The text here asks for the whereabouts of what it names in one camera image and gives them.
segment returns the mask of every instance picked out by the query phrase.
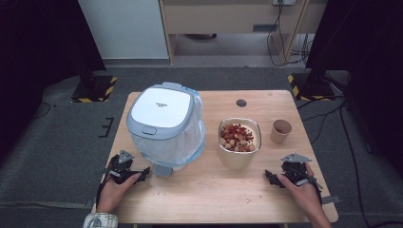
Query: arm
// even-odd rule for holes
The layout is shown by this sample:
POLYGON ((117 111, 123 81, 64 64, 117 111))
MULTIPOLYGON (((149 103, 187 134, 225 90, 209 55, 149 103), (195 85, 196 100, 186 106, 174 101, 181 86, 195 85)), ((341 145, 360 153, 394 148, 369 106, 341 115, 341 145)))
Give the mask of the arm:
POLYGON ((112 213, 121 202, 127 189, 133 185, 140 176, 140 173, 133 175, 122 184, 117 184, 114 180, 108 179, 101 192, 96 213, 91 213, 86 216, 83 227, 118 227, 118 217, 112 215, 112 213))
MULTIPOLYGON (((306 169, 308 175, 314 175, 314 172, 308 163, 306 163, 306 169)), ((329 219, 326 217, 326 214, 322 209, 322 205, 317 198, 317 192, 312 184, 304 183, 301 186, 295 186, 282 175, 278 175, 278 179, 290 191, 291 195, 293 195, 294 200, 304 211, 306 217, 311 221, 311 224, 314 228, 332 227, 329 219)))

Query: person's left hand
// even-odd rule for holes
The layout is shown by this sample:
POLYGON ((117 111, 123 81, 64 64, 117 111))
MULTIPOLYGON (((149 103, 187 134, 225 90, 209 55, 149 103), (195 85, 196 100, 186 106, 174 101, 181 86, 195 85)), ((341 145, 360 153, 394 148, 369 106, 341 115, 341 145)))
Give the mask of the person's left hand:
POLYGON ((97 213, 112 214, 119 205, 127 189, 141 176, 141 173, 135 174, 125 182, 118 184, 112 178, 108 178, 101 192, 97 206, 97 213))

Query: white wall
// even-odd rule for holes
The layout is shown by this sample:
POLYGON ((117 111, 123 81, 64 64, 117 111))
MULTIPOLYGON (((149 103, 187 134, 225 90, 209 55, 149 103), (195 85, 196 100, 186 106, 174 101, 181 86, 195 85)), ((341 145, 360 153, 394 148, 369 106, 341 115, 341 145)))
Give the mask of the white wall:
POLYGON ((159 0, 79 0, 103 59, 168 59, 159 0))

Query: white lid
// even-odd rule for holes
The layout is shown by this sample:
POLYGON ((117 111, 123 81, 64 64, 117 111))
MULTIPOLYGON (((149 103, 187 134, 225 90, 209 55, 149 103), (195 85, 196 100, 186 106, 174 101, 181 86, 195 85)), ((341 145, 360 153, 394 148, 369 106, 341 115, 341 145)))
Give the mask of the white lid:
POLYGON ((134 121, 155 126, 175 127, 181 124, 190 106, 190 95, 172 89, 148 88, 131 109, 134 121))

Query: gray carpet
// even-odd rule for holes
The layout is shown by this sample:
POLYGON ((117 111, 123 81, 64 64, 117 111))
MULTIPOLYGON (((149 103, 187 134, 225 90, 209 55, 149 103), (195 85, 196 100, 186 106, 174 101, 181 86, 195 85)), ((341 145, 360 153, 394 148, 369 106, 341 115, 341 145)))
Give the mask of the gray carpet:
MULTIPOLYGON (((287 76, 300 68, 110 68, 118 81, 107 102, 74 104, 70 96, 78 77, 50 86, 37 116, 30 123, 11 156, 0 169, 0 202, 57 201, 84 204, 93 200, 116 135, 128 94, 162 82, 175 82, 196 90, 287 89, 287 76), (114 118, 107 138, 103 125, 114 118)), ((326 113, 342 103, 315 102, 301 108, 306 119, 326 113)), ((306 102, 296 101, 297 106, 306 102)), ((403 221, 403 181, 382 157, 367 153, 354 118, 343 116, 355 151, 363 206, 368 221, 403 221)), ((322 117, 305 121, 311 141, 322 117)), ((339 112, 329 115, 313 144, 318 162, 336 205, 334 227, 366 227, 358 203, 355 168, 339 112)), ((80 227, 90 209, 1 208, 0 227, 80 227)), ((290 227, 310 227, 291 224, 290 227)))

